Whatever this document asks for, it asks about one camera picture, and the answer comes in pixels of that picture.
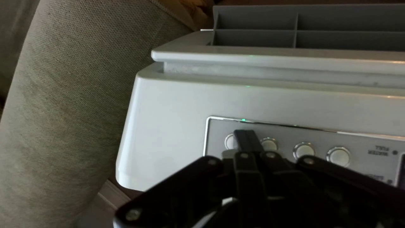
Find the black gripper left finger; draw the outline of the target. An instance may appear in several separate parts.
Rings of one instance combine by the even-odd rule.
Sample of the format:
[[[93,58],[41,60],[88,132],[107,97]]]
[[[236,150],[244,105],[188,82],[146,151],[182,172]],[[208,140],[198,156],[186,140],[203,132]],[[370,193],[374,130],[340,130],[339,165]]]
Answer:
[[[230,196],[224,162],[199,156],[113,213],[113,228],[191,228]]]

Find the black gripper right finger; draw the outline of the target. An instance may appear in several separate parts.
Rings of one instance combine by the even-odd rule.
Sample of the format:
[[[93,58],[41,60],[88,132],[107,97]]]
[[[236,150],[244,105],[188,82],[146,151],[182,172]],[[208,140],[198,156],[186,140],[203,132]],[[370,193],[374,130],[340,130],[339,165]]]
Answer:
[[[403,228],[405,193],[313,155],[291,163],[254,131],[234,132],[239,224],[249,228]]]

